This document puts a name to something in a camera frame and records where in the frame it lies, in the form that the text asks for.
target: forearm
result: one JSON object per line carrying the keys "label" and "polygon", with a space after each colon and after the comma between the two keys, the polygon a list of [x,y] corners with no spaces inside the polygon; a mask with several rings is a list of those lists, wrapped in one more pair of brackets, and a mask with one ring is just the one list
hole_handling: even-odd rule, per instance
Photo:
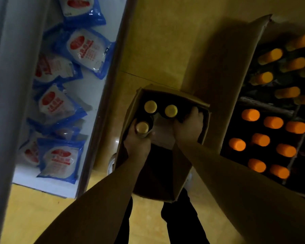
{"label": "forearm", "polygon": [[179,145],[234,227],[251,243],[303,243],[305,200],[198,143]]}
{"label": "forearm", "polygon": [[146,158],[134,156],[65,209],[40,243],[114,243]]}

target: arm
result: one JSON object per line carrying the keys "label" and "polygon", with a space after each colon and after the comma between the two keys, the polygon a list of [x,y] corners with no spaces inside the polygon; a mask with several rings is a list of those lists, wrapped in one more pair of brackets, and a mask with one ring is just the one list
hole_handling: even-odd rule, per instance
{"label": "arm", "polygon": [[183,154],[248,243],[305,243],[305,200],[267,177],[197,143],[202,113],[174,123]]}
{"label": "arm", "polygon": [[138,175],[150,151],[150,136],[135,133],[124,141],[129,158],[65,209],[35,244],[114,243]]}

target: yellow floor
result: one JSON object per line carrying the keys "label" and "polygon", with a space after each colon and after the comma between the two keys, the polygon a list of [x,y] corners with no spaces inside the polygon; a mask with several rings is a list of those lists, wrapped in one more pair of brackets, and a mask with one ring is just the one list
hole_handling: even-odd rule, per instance
{"label": "yellow floor", "polygon": [[[139,87],[162,84],[194,92],[197,66],[213,35],[269,13],[305,26],[305,0],[138,0],[89,186],[106,175],[126,109]],[[244,243],[195,172],[189,196],[211,244]],[[133,199],[129,243],[169,243],[162,203]],[[72,202],[13,185],[1,243],[33,243]]]}

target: leg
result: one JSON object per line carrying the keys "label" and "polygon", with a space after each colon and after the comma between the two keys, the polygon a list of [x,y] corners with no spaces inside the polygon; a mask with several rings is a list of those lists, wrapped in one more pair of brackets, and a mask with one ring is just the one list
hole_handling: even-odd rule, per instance
{"label": "leg", "polygon": [[176,202],[164,203],[161,215],[167,223],[168,236],[171,244],[209,244],[205,231],[198,219],[198,214],[190,202],[186,189],[182,189]]}
{"label": "leg", "polygon": [[133,200],[131,197],[128,207],[126,208],[126,212],[124,213],[124,218],[123,218],[119,233],[117,234],[114,244],[128,244],[129,243],[129,231],[130,231],[129,218],[131,215],[132,206],[133,206]]}

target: hand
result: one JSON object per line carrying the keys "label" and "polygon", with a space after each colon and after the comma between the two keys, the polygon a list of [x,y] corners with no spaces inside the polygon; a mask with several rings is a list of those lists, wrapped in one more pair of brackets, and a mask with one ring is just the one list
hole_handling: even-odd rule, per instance
{"label": "hand", "polygon": [[131,123],[129,133],[124,141],[124,146],[126,147],[129,157],[140,157],[144,158],[146,161],[150,152],[150,139],[154,135],[154,132],[149,133],[145,138],[140,137],[136,134],[136,122],[137,119],[134,119]]}
{"label": "hand", "polygon": [[203,127],[203,113],[193,107],[189,116],[180,123],[174,120],[173,130],[177,144],[197,142]]}

